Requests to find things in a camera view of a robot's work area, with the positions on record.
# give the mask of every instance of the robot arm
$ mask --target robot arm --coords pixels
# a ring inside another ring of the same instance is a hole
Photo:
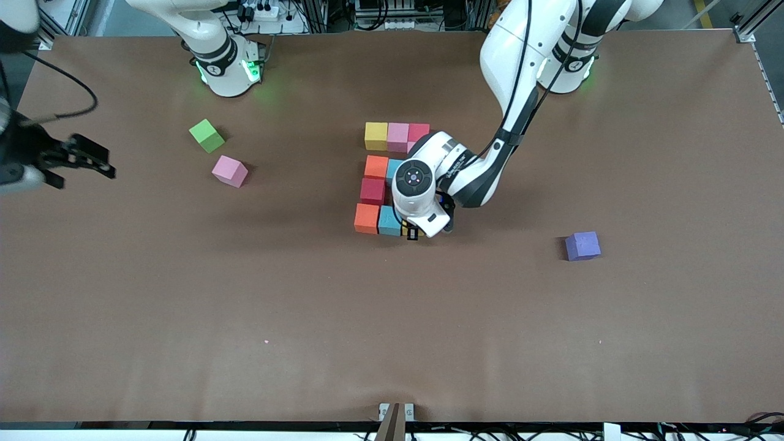
[[[536,83],[555,93],[577,89],[588,77],[601,37],[624,17],[642,20],[661,3],[512,0],[480,54],[485,81],[504,109],[498,132],[479,156],[444,132],[419,140],[395,174],[396,211],[432,237],[451,229],[451,217],[435,198],[437,188],[459,206],[483,206],[495,193],[503,168],[530,123],[539,96]]]
[[[129,5],[165,21],[196,58],[201,80],[222,97],[236,97],[261,81],[260,45],[242,35],[229,35],[210,12],[228,0],[126,0]]]
[[[487,155],[479,158],[440,132],[419,140],[409,159],[397,169],[392,186],[395,209],[429,237],[450,221],[435,200],[436,188],[460,206],[483,206],[521,142],[539,97],[536,80],[540,69],[575,9],[575,0],[533,3],[529,11],[529,0],[512,0],[481,49],[482,74],[504,110]]]

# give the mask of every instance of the yellow cube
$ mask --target yellow cube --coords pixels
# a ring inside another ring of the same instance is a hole
[[[400,235],[403,237],[408,237],[408,222],[403,220],[403,226],[400,227]],[[426,238],[427,236],[422,230],[419,230],[419,234],[416,236],[418,239]]]
[[[387,149],[387,124],[385,122],[365,123],[365,149],[376,151]]]

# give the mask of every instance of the robot logo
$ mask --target robot logo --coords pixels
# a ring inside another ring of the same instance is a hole
[[[572,61],[567,66],[566,70],[570,71],[570,72],[577,72],[577,71],[579,71],[582,68],[583,68],[583,62],[582,61]]]

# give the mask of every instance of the cube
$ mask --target cube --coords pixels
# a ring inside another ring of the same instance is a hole
[[[379,222],[379,207],[367,204],[357,204],[357,212],[354,215],[354,230],[358,233],[377,235]]]
[[[385,122],[365,123],[365,149],[377,151],[387,149],[387,126]]]
[[[374,177],[362,178],[362,189],[359,192],[359,202],[369,205],[384,205],[384,193],[387,189],[383,179]]]
[[[397,168],[402,164],[403,161],[400,159],[390,159],[387,163],[387,185],[392,185],[392,181],[394,180],[394,174],[397,172]]]
[[[394,208],[391,206],[382,206],[379,213],[379,234],[400,236],[401,224],[395,217]]]
[[[408,153],[408,124],[390,122],[387,128],[387,150]]]
[[[430,124],[409,124],[408,142],[415,143],[419,140],[419,138],[427,135],[428,133],[430,133]]]
[[[595,231],[575,233],[566,238],[566,254],[570,262],[587,261],[601,255]]]
[[[365,162],[365,177],[386,179],[389,160],[385,156],[368,155],[368,159]]]
[[[197,125],[191,127],[189,130],[191,135],[196,140],[196,142],[201,145],[207,153],[212,153],[223,145],[225,142],[223,138],[220,136],[215,127],[212,127],[212,124],[209,123],[206,119],[202,119]]]
[[[246,169],[245,165],[237,159],[221,155],[220,159],[218,159],[218,163],[215,164],[215,167],[212,169],[212,174],[224,184],[240,188],[245,177],[248,176],[248,169]]]
[[[402,236],[408,237],[408,228],[409,228],[410,226],[411,226],[411,225],[408,223],[408,221],[407,221],[407,220],[403,220],[403,226],[402,226],[402,227],[401,227],[401,229],[400,229],[400,234],[401,234]],[[427,236],[426,236],[426,235],[420,235],[420,234],[419,234],[419,230],[417,230],[417,232],[416,232],[416,238],[419,238],[419,237],[427,237]]]

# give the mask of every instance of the light blue cube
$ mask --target light blue cube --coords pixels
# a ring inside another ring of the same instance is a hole
[[[400,222],[394,216],[394,208],[390,206],[382,206],[381,213],[379,213],[379,234],[400,236]]]
[[[400,159],[390,159],[387,163],[387,185],[392,185],[392,180],[394,179],[394,173],[397,171],[397,168],[402,164],[403,161]]]
[[[595,231],[575,233],[566,238],[566,254],[570,262],[587,261],[601,255]]]

